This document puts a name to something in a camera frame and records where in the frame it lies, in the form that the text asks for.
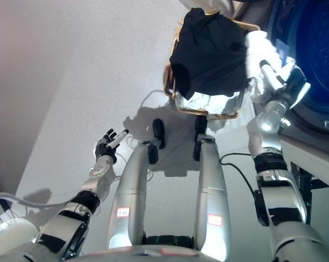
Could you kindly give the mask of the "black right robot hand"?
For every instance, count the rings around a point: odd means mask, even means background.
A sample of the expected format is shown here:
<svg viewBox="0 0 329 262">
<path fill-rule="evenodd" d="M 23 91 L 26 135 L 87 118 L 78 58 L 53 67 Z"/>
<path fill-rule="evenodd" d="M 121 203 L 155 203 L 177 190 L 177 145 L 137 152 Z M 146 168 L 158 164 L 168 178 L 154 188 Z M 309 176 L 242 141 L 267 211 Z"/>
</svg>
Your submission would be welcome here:
<svg viewBox="0 0 329 262">
<path fill-rule="evenodd" d="M 289 69 L 289 75 L 286 80 L 271 67 L 268 61 L 262 60 L 259 65 L 271 90 L 266 98 L 267 103 L 279 101 L 285 103 L 288 109 L 292 109 L 311 88 L 311 84 L 307 82 L 303 71 L 295 64 L 284 66 L 285 69 Z"/>
</svg>

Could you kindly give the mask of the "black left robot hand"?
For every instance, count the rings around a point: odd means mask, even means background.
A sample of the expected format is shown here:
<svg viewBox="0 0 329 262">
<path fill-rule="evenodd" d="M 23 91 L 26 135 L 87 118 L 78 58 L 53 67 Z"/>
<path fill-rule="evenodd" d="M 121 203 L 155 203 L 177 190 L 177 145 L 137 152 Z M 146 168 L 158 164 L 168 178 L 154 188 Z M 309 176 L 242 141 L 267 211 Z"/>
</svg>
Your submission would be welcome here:
<svg viewBox="0 0 329 262">
<path fill-rule="evenodd" d="M 121 141 L 129 134 L 129 130 L 125 129 L 117 134 L 113 129 L 109 129 L 106 134 L 96 143 L 94 155 L 96 160 L 102 156 L 110 156 L 113 163 L 117 162 L 116 150 Z"/>
</svg>

